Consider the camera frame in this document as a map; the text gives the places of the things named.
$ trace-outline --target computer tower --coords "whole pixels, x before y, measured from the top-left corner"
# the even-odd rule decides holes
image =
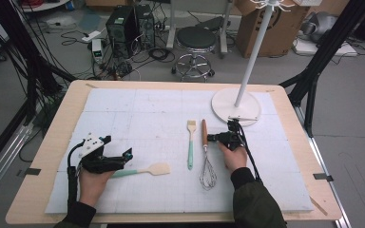
[[[131,43],[139,36],[132,6],[118,6],[106,22],[109,40],[115,43]]]
[[[128,43],[112,43],[112,56],[114,58],[129,59],[132,57],[132,48]]]
[[[141,36],[141,47],[144,49],[155,47],[154,17],[149,5],[135,7],[138,29]]]

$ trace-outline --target white lamp base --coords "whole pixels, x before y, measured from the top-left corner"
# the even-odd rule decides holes
[[[218,91],[212,98],[212,109],[215,114],[227,122],[229,118],[238,118],[241,125],[255,124],[259,120],[260,105],[257,99],[244,92],[238,107],[235,106],[239,90],[226,88]]]

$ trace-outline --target spatula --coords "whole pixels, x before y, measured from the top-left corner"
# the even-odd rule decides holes
[[[157,176],[170,173],[170,166],[166,162],[154,163],[146,169],[120,169],[117,170],[111,178],[120,178],[132,174],[150,173]]]
[[[189,148],[188,148],[188,169],[191,170],[194,162],[194,131],[197,129],[196,121],[188,121]]]

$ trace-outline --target black stool seat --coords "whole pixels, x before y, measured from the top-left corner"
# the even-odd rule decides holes
[[[187,48],[211,48],[216,43],[215,34],[201,27],[182,28],[177,33],[177,40]]]

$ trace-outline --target hand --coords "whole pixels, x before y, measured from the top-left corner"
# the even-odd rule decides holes
[[[238,168],[247,167],[247,151],[245,151],[244,147],[239,146],[234,151],[231,151],[221,142],[218,142],[218,147],[223,152],[224,163],[230,173],[233,173]]]
[[[81,188],[81,197],[79,201],[94,207],[99,200],[99,197],[103,194],[108,179],[114,172],[115,171],[109,171],[102,174],[94,174],[82,168],[79,176]]]

